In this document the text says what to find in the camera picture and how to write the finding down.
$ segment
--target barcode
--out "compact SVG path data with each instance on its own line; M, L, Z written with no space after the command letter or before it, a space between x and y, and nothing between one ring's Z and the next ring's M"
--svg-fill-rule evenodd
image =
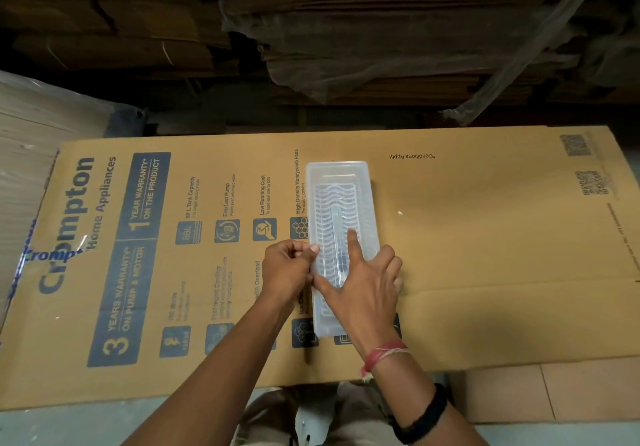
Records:
M563 134L560 140L567 156L591 156L587 140L582 134Z
M583 195L608 195L607 185L599 171L576 171Z

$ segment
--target left hand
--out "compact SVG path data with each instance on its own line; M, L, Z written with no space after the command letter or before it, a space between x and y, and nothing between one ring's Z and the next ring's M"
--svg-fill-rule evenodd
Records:
M305 282L311 282L311 264L320 248L300 240L283 240L264 251L260 297L292 306Z

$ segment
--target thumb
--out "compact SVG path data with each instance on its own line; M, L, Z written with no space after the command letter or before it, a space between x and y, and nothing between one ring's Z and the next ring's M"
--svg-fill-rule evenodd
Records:
M308 248L302 251L295 260L304 261L305 266L309 268L311 267L311 264L313 264L313 261L316 260L318 252L320 252L320 247L317 244L311 244Z
M333 303L335 303L335 299L340 291L334 288L331 283L324 279L323 276L320 276L320 274L314 276L314 288L320 291L326 304L329 305L329 308L333 309Z

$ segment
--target right hand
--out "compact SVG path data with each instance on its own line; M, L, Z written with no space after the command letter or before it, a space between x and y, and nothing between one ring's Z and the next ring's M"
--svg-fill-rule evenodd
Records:
M356 231L347 232L349 275L340 289L323 276L314 278L314 286L348 333L363 358L390 340L397 340L394 328L401 279L402 260L390 246L383 246L370 261L365 261Z

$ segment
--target transparent lid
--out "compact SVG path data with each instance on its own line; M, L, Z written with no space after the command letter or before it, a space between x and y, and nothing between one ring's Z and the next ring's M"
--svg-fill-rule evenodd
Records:
M320 246L313 271L334 287L342 287L349 273L348 229L358 233L365 259L372 259L380 251L367 164L364 161L309 163L307 211L309 243ZM315 288L312 295L316 335L345 335L322 295Z

